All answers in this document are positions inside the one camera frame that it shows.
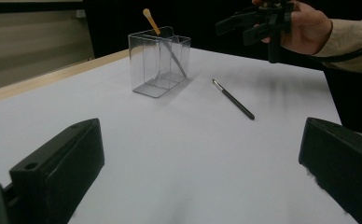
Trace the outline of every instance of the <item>white table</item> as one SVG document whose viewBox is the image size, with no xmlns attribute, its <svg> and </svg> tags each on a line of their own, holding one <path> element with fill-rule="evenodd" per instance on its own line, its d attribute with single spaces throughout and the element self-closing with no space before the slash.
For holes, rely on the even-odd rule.
<svg viewBox="0 0 362 224">
<path fill-rule="evenodd" d="M 155 99 L 132 92 L 123 58 L 0 100 L 0 183 L 98 118 L 105 166 L 70 223 L 356 223 L 298 163 L 308 117 L 340 123 L 321 71 L 192 49 L 188 73 Z"/>
</svg>

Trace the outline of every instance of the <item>human hand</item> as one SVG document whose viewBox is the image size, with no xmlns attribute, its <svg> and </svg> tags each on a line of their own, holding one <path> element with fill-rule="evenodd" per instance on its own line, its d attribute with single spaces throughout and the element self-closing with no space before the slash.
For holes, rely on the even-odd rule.
<svg viewBox="0 0 362 224">
<path fill-rule="evenodd" d="M 256 6 L 264 2 L 252 0 Z M 322 11 L 298 1 L 292 2 L 294 11 L 291 13 L 291 32 L 282 32 L 281 45 L 300 54 L 313 55 L 327 43 L 332 31 L 332 21 Z M 270 41 L 269 37 L 262 39 L 264 43 Z"/>
</svg>

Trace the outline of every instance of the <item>wooden table edge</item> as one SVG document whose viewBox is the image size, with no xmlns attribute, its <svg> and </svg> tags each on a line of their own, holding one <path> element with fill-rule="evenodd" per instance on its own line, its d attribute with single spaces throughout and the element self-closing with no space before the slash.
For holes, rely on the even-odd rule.
<svg viewBox="0 0 362 224">
<path fill-rule="evenodd" d="M 125 49 L 98 59 L 94 59 L 85 63 L 76 64 L 70 67 L 66 67 L 62 70 L 47 73 L 42 76 L 32 77 L 21 82 L 17 82 L 5 87 L 0 88 L 0 100 L 7 97 L 17 95 L 26 91 L 30 91 L 50 83 L 78 75 L 80 73 L 89 71 L 91 69 L 100 67 L 107 63 L 112 63 L 117 60 L 129 57 L 129 50 Z"/>
</svg>

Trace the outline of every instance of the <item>transparent plastic container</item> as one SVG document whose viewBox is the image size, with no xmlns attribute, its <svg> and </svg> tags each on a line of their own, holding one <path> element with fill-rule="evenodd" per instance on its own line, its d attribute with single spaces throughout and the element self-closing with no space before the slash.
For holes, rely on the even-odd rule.
<svg viewBox="0 0 362 224">
<path fill-rule="evenodd" d="M 129 35 L 132 90 L 152 97 L 187 78 L 190 38 L 174 35 L 173 28 L 160 28 Z"/>
</svg>

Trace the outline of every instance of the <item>wooden stick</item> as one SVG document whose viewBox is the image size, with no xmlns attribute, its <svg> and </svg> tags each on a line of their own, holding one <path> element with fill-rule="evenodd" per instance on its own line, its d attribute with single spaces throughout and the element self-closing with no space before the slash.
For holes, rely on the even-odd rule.
<svg viewBox="0 0 362 224">
<path fill-rule="evenodd" d="M 149 23 L 150 23 L 151 26 L 154 28 L 155 33 L 156 33 L 157 35 L 160 35 L 160 30 L 159 30 L 158 26 L 156 25 L 156 23 L 154 22 L 154 19 L 152 19 L 151 12 L 149 11 L 149 9 L 148 9 L 148 8 L 144 9 L 144 10 L 143 10 L 143 14 L 146 16 L 146 18 L 148 19 Z"/>
</svg>

